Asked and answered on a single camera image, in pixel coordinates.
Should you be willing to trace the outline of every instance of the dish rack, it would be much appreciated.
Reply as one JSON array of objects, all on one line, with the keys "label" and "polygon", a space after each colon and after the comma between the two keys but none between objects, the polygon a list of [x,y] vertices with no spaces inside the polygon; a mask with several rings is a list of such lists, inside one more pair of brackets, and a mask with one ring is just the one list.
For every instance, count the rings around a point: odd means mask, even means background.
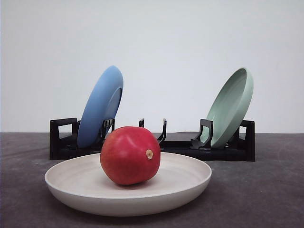
[{"label": "dish rack", "polygon": [[[72,125],[71,135],[60,138],[59,127]],[[100,153],[109,128],[115,129],[115,119],[104,120],[96,142],[87,148],[78,148],[77,132],[80,121],[77,118],[58,119],[50,121],[49,158],[50,160],[67,160],[84,155]],[[239,128],[222,149],[212,148],[213,122],[201,119],[199,132],[187,141],[166,140],[167,120],[163,119],[162,132],[157,137],[162,152],[177,153],[202,161],[255,161],[255,122],[243,120],[240,127],[246,128],[245,138],[240,137]],[[139,127],[144,127],[144,119],[139,121]],[[203,128],[209,129],[205,142],[200,140]]]}]

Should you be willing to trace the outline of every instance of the white backdrop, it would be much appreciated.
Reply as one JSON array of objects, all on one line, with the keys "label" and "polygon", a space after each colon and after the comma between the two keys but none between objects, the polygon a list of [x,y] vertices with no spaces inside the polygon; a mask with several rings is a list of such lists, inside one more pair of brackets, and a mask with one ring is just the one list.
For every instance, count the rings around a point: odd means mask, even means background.
[{"label": "white backdrop", "polygon": [[247,67],[258,133],[304,133],[304,1],[2,0],[1,131],[81,118],[110,65],[124,76],[116,127],[196,131]]}]

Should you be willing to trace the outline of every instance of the gray table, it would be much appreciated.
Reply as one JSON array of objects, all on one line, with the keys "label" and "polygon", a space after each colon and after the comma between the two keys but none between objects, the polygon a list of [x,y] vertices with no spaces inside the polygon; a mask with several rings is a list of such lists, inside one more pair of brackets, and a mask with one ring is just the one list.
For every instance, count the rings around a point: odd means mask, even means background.
[{"label": "gray table", "polygon": [[194,201],[128,218],[71,209],[48,190],[48,133],[1,134],[1,227],[304,227],[304,134],[257,134],[256,162],[208,161],[213,174]]}]

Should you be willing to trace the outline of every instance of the white bowl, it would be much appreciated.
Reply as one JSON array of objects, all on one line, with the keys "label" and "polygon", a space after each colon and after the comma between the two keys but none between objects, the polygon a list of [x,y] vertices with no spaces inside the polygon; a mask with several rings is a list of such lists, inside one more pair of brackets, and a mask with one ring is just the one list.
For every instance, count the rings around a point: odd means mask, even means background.
[{"label": "white bowl", "polygon": [[100,154],[61,162],[50,168],[45,181],[62,203],[104,216],[139,216],[180,207],[207,187],[211,168],[192,157],[161,153],[157,174],[130,186],[113,183],[101,168]]}]

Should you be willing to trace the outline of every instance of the green plate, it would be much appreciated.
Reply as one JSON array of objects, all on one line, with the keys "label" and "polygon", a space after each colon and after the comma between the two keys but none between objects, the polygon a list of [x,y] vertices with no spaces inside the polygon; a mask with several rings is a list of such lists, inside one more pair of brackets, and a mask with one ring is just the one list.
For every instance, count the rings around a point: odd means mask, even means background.
[{"label": "green plate", "polygon": [[[237,70],[225,83],[207,116],[213,121],[212,148],[222,148],[233,136],[248,110],[253,93],[253,78],[247,69]],[[203,128],[202,142],[208,138],[209,129]]]}]

